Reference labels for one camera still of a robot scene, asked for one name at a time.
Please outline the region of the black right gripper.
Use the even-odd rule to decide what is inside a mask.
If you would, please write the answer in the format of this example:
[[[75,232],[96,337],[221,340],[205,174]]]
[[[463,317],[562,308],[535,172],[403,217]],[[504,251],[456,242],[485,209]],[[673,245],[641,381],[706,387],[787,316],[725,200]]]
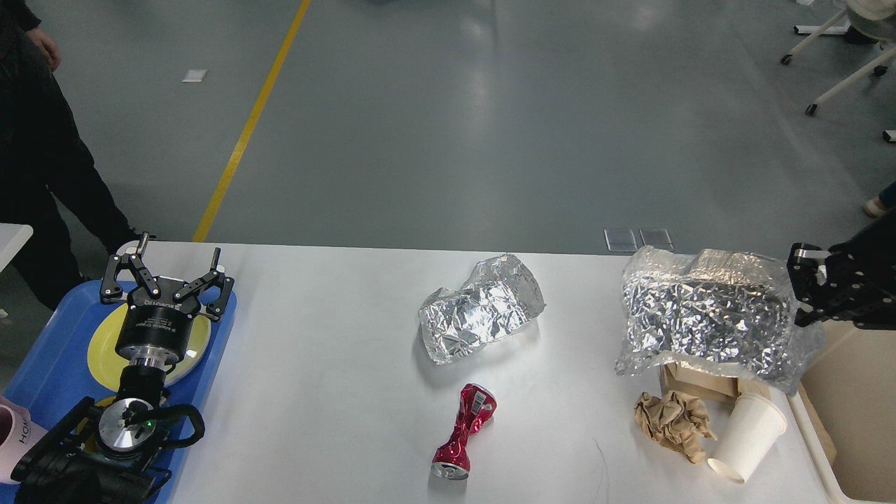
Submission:
[[[804,304],[794,324],[850,320],[857,328],[895,328],[895,214],[887,213],[845,242],[823,249],[791,246],[788,277]]]

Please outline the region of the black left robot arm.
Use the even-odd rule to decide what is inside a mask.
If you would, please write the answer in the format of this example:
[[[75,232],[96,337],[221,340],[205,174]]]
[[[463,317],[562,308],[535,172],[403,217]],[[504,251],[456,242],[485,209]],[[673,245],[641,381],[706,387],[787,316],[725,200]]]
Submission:
[[[71,290],[6,390],[31,412],[2,477],[10,503],[161,503],[226,345],[235,280],[215,248],[186,281],[144,264],[148,235]]]

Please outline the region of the person's hand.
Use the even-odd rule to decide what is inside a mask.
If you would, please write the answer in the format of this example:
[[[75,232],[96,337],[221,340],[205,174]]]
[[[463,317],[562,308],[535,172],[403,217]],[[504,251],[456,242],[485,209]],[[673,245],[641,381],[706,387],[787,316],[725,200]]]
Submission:
[[[26,31],[25,34],[31,39],[31,42],[41,51],[42,56],[47,61],[49,69],[56,71],[60,67],[62,55],[57,42],[41,27],[35,27]]]

